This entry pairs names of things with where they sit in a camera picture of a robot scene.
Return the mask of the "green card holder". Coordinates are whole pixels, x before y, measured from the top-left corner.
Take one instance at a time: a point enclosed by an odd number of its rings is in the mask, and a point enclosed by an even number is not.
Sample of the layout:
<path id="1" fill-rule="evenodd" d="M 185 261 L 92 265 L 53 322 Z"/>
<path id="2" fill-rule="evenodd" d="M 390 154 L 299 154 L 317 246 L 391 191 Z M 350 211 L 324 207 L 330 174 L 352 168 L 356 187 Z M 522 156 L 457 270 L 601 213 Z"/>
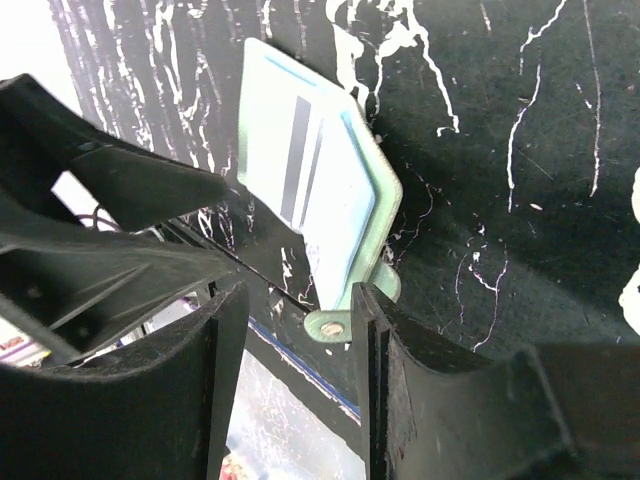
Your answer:
<path id="1" fill-rule="evenodd" d="M 313 340 L 351 340 L 356 283 L 398 300 L 400 278 L 381 255 L 400 180 L 349 93 L 257 38 L 244 43 L 237 178 L 303 238 L 319 302 L 304 320 Z"/>

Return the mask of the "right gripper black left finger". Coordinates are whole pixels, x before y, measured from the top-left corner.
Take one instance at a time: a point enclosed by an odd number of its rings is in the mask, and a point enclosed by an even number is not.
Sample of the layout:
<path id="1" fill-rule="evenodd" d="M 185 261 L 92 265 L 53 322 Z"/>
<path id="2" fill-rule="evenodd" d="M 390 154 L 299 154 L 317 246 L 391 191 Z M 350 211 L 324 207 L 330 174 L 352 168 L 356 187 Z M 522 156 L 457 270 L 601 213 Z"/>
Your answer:
<path id="1" fill-rule="evenodd" d="M 2 477 L 217 478 L 248 317 L 236 283 L 83 366 L 3 366 Z"/>

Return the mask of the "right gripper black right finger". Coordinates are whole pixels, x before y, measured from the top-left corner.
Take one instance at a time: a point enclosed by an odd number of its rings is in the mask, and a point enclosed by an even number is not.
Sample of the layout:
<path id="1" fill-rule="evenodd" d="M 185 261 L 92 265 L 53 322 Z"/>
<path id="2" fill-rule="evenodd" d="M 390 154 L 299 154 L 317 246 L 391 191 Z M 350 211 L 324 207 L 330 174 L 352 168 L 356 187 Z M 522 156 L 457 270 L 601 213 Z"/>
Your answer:
<path id="1" fill-rule="evenodd" d="M 370 479 L 635 479 L 639 350 L 542 344 L 492 361 L 351 294 Z"/>

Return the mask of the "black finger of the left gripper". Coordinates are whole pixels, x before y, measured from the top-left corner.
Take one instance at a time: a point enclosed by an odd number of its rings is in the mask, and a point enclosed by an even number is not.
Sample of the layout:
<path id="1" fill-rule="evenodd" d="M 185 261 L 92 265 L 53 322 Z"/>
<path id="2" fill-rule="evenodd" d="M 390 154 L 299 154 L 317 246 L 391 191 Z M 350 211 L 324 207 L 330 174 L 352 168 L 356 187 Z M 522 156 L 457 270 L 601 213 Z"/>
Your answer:
<path id="1" fill-rule="evenodd" d="M 44 216 L 1 196 L 1 316 L 68 360 L 104 348 L 234 269 L 225 254 L 140 235 L 198 209 L 195 200 L 156 194 L 101 203 L 120 231 Z"/>
<path id="2" fill-rule="evenodd" d="M 21 74 L 1 83 L 1 191 L 20 206 L 72 223 L 51 189 L 68 171 L 128 232 L 225 200 L 214 173 L 164 158 L 86 121 Z"/>

